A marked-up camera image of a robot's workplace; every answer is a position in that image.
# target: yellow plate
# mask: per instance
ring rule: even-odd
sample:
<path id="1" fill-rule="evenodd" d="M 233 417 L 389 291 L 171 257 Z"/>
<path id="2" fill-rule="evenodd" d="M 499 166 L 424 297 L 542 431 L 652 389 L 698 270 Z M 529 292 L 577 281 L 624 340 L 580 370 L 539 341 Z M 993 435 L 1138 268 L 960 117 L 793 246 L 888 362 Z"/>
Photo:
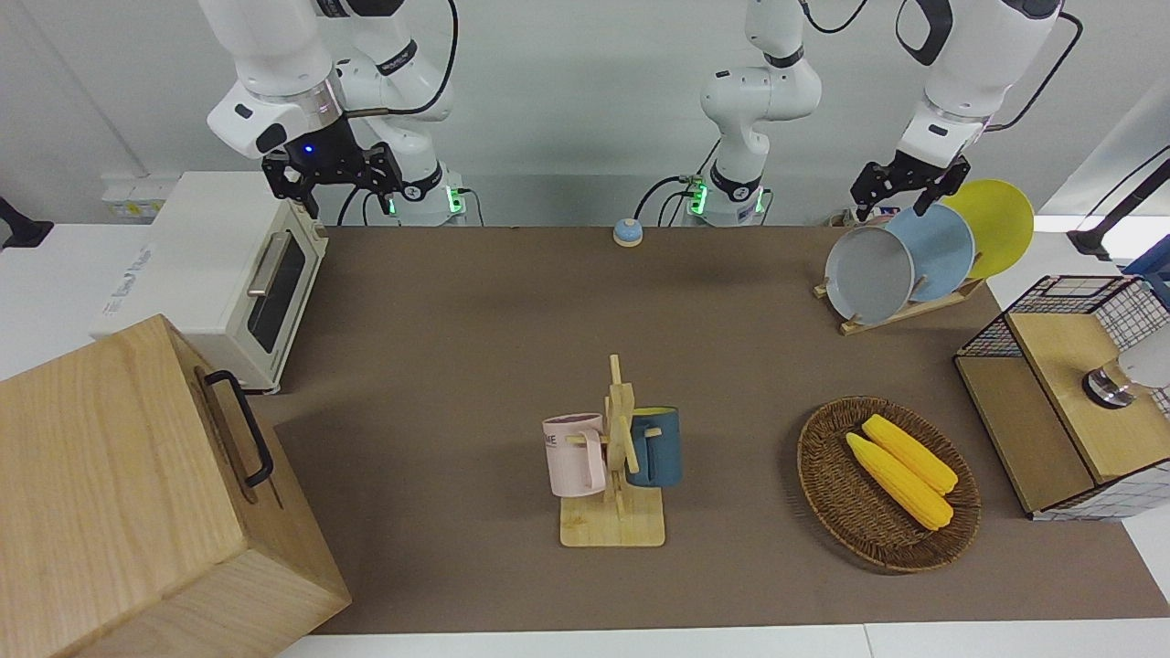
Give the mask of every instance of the yellow plate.
<path id="1" fill-rule="evenodd" d="M 1032 244 L 1032 204 L 1011 183 L 972 180 L 942 203 L 963 215 L 975 235 L 979 255 L 968 275 L 971 279 L 986 279 L 1016 265 Z"/>

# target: wooden box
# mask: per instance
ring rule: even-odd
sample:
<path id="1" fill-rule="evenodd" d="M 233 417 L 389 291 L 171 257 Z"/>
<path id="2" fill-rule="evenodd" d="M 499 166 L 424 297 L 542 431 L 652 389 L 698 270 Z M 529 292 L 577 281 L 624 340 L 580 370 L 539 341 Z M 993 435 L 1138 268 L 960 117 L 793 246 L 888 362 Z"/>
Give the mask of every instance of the wooden box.
<path id="1" fill-rule="evenodd" d="M 1088 314 L 1009 313 L 1020 356 L 955 362 L 1033 519 L 1123 519 L 1170 501 L 1170 421 L 1142 397 L 1097 406 L 1085 373 L 1117 347 Z"/>
<path id="2" fill-rule="evenodd" d="M 209 370 L 156 316 L 0 382 L 0 656 L 270 657 L 349 604 L 271 427 Z"/>

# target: oven handle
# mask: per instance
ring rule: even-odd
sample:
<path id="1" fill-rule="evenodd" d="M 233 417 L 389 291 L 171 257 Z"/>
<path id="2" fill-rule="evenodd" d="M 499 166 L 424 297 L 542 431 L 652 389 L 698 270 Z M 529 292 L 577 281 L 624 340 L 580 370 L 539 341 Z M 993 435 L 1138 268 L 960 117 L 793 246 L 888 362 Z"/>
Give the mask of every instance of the oven handle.
<path id="1" fill-rule="evenodd" d="M 256 268 L 256 274 L 252 277 L 252 283 L 248 283 L 249 297 L 268 296 L 290 244 L 292 244 L 292 233 L 289 231 L 276 233 L 268 240 L 264 255 L 260 259 L 260 267 Z"/>

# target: wooden mug stand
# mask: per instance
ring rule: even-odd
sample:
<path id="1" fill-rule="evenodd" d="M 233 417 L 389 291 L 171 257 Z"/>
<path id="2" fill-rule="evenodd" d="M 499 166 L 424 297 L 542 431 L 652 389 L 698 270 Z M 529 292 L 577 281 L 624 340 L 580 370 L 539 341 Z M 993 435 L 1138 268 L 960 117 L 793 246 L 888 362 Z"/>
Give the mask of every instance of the wooden mug stand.
<path id="1" fill-rule="evenodd" d="M 610 355 L 610 395 L 605 397 L 608 479 L 604 492 L 560 499 L 560 543 L 571 548 L 660 547 L 666 543 L 662 489 L 626 482 L 626 468 L 638 473 L 629 426 L 634 417 L 634 386 L 621 381 L 618 355 Z M 585 437 L 570 437 L 584 441 Z"/>

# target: oven door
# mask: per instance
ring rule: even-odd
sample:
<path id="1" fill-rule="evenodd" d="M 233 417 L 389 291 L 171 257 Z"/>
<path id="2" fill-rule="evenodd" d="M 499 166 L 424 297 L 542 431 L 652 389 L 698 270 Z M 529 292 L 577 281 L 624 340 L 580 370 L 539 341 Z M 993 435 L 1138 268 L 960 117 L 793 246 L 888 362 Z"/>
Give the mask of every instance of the oven door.
<path id="1" fill-rule="evenodd" d="M 239 330 L 240 343 L 268 379 L 246 382 L 248 388 L 276 386 L 318 265 L 319 256 L 304 227 L 287 208 L 276 221 L 246 290 L 250 303 Z"/>

